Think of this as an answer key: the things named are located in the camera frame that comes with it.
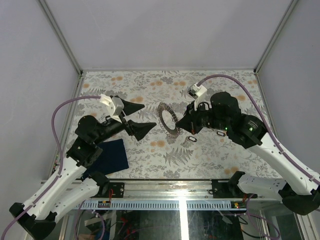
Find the silver keyring holder with rings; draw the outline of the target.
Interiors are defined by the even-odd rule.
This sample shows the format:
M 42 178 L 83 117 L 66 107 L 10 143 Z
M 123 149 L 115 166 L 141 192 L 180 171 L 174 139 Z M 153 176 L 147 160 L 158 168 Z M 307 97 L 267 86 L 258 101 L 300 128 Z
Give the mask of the silver keyring holder with rings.
M 157 107 L 157 116 L 162 127 L 171 137 L 178 137 L 180 128 L 177 127 L 178 117 L 173 108 L 168 104 L 161 102 Z

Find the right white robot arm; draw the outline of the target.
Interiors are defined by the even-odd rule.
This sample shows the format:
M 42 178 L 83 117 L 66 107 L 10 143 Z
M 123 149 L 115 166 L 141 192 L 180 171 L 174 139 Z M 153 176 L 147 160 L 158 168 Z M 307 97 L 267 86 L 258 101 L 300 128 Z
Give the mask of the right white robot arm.
M 229 93 L 215 93 L 210 103 L 202 102 L 199 107 L 189 104 L 176 125 L 193 135 L 203 128 L 225 131 L 233 143 L 259 156 L 282 177 L 263 178 L 237 171 L 227 182 L 231 196 L 254 194 L 271 198 L 302 216 L 319 209 L 319 173 L 285 149 L 262 120 L 242 113 L 238 100 Z

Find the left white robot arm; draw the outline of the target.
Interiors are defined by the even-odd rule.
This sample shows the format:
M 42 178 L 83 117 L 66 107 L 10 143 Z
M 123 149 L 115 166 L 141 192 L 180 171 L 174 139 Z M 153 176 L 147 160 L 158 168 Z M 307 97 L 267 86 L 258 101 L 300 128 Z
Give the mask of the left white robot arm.
M 23 203 L 15 202 L 9 209 L 13 222 L 35 240 L 44 240 L 60 219 L 77 205 L 91 197 L 107 197 L 110 181 L 100 171 L 91 173 L 79 186 L 66 193 L 67 188 L 98 159 L 103 150 L 98 146 L 110 137 L 125 131 L 142 140 L 157 124 L 125 120 L 145 106 L 125 101 L 118 96 L 96 96 L 106 106 L 104 122 L 86 115 L 78 122 L 77 138 L 66 154 L 60 154 L 60 164 L 44 185 Z

